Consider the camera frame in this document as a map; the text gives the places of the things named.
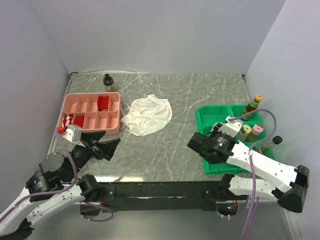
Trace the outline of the pink lid spice jar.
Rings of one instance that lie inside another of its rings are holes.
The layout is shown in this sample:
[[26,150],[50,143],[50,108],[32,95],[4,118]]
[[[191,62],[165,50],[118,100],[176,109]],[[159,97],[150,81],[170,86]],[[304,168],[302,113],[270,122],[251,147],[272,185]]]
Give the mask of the pink lid spice jar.
[[252,126],[251,132],[249,133],[247,137],[248,142],[255,142],[258,136],[263,132],[264,127],[261,124],[256,123],[255,125]]

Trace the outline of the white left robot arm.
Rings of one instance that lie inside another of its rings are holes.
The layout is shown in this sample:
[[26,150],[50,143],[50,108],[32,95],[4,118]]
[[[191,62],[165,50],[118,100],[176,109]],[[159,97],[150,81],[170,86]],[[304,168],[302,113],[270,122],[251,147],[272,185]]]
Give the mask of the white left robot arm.
[[57,130],[64,154],[52,152],[26,182],[16,200],[0,214],[0,238],[25,240],[37,225],[75,203],[90,204],[102,195],[91,174],[78,177],[91,158],[111,160],[120,138],[101,141],[105,131]]

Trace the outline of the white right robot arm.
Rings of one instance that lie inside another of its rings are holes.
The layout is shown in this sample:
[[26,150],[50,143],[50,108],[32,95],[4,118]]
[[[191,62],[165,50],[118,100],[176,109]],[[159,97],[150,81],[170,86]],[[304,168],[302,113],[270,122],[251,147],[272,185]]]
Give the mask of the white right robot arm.
[[310,170],[277,162],[261,153],[251,151],[235,137],[215,132],[213,137],[194,133],[187,146],[210,164],[227,163],[251,172],[253,180],[228,174],[219,186],[220,196],[255,194],[256,197],[275,200],[284,209],[301,213],[309,188]]

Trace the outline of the red sauce bottle yellow cap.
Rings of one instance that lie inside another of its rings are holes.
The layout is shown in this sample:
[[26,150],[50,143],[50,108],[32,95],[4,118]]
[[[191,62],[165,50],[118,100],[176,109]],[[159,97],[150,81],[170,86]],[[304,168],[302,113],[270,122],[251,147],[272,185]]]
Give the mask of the red sauce bottle yellow cap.
[[253,115],[252,113],[249,113],[256,110],[262,100],[263,96],[261,94],[257,94],[255,98],[242,111],[241,119],[244,121],[248,121]]

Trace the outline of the black cap spice jar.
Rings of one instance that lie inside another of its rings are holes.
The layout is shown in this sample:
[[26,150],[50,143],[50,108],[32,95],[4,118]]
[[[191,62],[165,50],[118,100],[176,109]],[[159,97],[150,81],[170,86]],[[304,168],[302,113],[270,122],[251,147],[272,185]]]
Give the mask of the black cap spice jar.
[[102,82],[106,92],[117,92],[117,89],[114,86],[114,79],[108,73],[104,75]]

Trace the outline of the dark sauce bottle black cap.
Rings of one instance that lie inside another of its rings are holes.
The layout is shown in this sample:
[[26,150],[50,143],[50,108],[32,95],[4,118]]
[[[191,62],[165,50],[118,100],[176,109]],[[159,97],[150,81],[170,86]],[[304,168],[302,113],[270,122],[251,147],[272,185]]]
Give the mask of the dark sauce bottle black cap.
[[281,144],[283,138],[279,135],[274,136],[271,140],[266,140],[253,148],[254,151],[265,155],[266,151],[271,151],[272,148]]

